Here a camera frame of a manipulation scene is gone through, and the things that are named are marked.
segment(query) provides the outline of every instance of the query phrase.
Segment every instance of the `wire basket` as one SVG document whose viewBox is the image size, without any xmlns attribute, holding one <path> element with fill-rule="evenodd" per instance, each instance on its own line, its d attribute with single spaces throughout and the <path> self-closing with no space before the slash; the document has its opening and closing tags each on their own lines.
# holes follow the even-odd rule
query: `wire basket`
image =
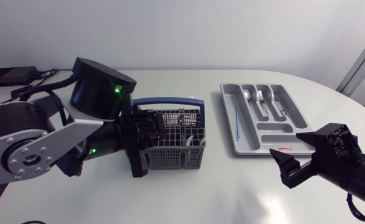
<svg viewBox="0 0 365 224">
<path fill-rule="evenodd" d="M 199 110 L 162 110 L 166 137 L 141 151 L 143 169 L 199 169 L 206 146 Z M 193 136 L 189 146 L 187 139 Z"/>
</svg>

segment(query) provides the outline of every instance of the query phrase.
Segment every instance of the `fork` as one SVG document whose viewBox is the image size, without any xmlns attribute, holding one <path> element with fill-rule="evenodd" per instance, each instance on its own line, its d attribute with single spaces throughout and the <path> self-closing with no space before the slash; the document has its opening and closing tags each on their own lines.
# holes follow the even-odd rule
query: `fork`
<svg viewBox="0 0 365 224">
<path fill-rule="evenodd" d="M 263 98 L 263 93 L 262 93 L 262 91 L 261 90 L 259 90 L 258 92 L 257 92 L 257 94 L 258 94 L 258 100 L 259 100 L 259 102 L 260 102 L 260 105 L 262 105 L 262 108 L 263 108 L 263 110 L 264 110 L 264 112 L 268 115 L 268 110 L 267 110 L 267 107 L 264 105 L 264 98 Z"/>
</svg>

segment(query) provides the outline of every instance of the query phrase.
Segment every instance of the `white table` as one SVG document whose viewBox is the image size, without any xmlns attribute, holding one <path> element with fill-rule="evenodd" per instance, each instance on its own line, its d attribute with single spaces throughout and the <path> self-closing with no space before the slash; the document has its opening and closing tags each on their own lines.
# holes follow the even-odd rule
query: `white table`
<svg viewBox="0 0 365 224">
<path fill-rule="evenodd" d="M 132 178 L 125 153 L 84 162 L 80 177 L 54 167 L 8 185 L 0 223 L 358 223 L 346 192 L 321 177 L 289 189 L 271 156 L 236 156 L 219 84 L 281 83 L 313 130 L 345 123 L 365 152 L 365 108 L 332 89 L 260 70 L 122 70 L 138 84 L 134 98 L 177 96 L 205 101 L 207 146 L 199 170 L 150 170 Z M 68 77 L 61 73 L 49 82 Z M 72 86 L 57 90 L 71 94 Z M 11 88 L 0 88 L 0 101 Z M 301 163 L 309 157 L 299 159 Z M 365 214 L 365 203 L 354 199 Z"/>
</svg>

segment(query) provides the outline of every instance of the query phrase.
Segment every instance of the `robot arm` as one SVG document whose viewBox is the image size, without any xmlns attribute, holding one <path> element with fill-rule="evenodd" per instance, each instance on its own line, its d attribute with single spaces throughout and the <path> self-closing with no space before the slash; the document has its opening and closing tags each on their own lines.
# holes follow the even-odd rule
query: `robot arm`
<svg viewBox="0 0 365 224">
<path fill-rule="evenodd" d="M 74 82 L 69 102 L 52 93 Z M 164 124 L 158 112 L 132 107 L 135 85 L 112 68 L 77 58 L 67 80 L 31 88 L 19 95 L 21 101 L 0 105 L 0 184 L 37 177 L 54 165 L 68 176 L 80 175 L 83 161 L 121 149 L 134 177 L 147 174 L 139 150 L 164 138 Z M 42 91 L 50 96 L 27 102 Z M 49 118 L 64 110 L 68 118 L 55 129 Z"/>
<path fill-rule="evenodd" d="M 315 147 L 311 161 L 303 166 L 293 156 L 270 149 L 277 162 L 282 182 L 296 187 L 313 175 L 319 175 L 348 192 L 353 215 L 365 221 L 351 201 L 351 195 L 365 202 L 365 155 L 357 139 L 344 124 L 327 124 L 313 133 L 296 134 L 297 138 Z"/>
</svg>

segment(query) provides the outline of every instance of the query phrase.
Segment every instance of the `green led light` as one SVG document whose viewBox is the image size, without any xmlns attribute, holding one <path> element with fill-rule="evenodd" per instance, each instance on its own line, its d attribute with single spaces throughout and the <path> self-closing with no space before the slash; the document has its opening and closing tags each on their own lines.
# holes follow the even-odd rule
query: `green led light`
<svg viewBox="0 0 365 224">
<path fill-rule="evenodd" d="M 116 92 L 116 93 L 120 93 L 122 88 L 123 88 L 123 87 L 122 87 L 121 85 L 116 85 L 116 87 L 115 87 L 115 92 Z"/>
</svg>

